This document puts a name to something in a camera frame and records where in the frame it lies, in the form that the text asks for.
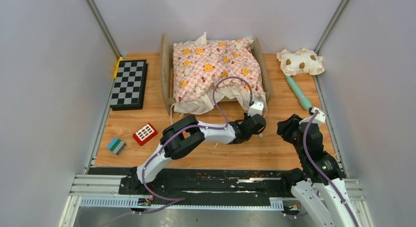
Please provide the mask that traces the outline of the cream pillow brown spots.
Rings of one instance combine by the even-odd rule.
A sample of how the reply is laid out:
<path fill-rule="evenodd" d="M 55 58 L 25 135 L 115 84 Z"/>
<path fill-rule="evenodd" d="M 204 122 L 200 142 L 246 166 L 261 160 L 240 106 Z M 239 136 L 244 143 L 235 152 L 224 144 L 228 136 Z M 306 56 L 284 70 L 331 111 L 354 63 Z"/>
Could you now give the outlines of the cream pillow brown spots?
<path fill-rule="evenodd" d="M 276 53 L 280 62 L 280 68 L 286 76 L 309 74 L 312 76 L 325 72 L 323 57 L 318 56 L 313 50 L 302 48 L 294 53 L 287 49 Z"/>

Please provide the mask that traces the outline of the pink checkered duck cushion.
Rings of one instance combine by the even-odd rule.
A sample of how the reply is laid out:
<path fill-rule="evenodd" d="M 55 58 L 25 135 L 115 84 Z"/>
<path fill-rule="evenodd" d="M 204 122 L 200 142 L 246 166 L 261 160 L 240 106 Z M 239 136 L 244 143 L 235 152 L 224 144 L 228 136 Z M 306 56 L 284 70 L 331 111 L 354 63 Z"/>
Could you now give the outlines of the pink checkered duck cushion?
<path fill-rule="evenodd" d="M 261 69 L 251 53 L 253 40 L 208 40 L 173 44 L 172 112 L 201 115 L 215 103 L 236 100 L 247 111 L 249 100 L 266 103 Z"/>

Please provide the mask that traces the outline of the wooden pet bed striped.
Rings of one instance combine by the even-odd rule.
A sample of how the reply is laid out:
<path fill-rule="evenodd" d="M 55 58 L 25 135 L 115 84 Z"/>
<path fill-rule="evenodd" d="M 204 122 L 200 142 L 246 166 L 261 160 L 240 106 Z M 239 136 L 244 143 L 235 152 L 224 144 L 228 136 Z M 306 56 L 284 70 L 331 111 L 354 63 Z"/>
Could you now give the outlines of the wooden pet bed striped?
<path fill-rule="evenodd" d="M 248 37 L 248 39 L 253 40 L 250 46 L 251 53 L 259 63 L 261 69 L 261 83 L 265 92 L 266 103 L 269 103 L 273 96 L 273 88 L 260 41 L 257 37 Z M 164 33 L 161 36 L 159 61 L 162 98 L 167 113 L 171 115 L 170 107 L 176 103 L 176 100 L 173 98 L 173 45 L 170 43 L 167 33 Z"/>

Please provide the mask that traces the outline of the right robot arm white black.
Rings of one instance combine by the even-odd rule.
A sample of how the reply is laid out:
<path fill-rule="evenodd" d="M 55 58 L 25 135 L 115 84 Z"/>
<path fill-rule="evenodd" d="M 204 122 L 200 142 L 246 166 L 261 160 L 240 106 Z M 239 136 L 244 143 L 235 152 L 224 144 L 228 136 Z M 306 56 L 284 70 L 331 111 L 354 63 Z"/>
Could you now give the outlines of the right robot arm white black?
<path fill-rule="evenodd" d="M 324 151 L 319 129 L 326 115 L 313 108 L 307 118 L 293 114 L 277 123 L 277 134 L 292 144 L 301 163 L 282 176 L 281 192 L 300 201 L 319 227 L 360 227 L 336 159 Z"/>

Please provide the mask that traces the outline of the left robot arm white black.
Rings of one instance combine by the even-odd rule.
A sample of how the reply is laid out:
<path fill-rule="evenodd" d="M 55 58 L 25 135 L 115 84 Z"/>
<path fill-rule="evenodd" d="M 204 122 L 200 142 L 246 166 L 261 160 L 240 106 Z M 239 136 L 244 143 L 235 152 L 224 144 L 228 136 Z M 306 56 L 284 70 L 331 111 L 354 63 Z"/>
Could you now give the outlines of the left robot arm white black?
<path fill-rule="evenodd" d="M 184 158 L 203 142 L 241 144 L 261 134 L 266 120 L 260 114 L 244 115 L 244 119 L 225 124 L 207 124 L 188 115 L 162 132 L 154 153 L 130 174 L 121 179 L 119 194 L 140 195 L 150 189 L 157 174 L 171 161 Z"/>

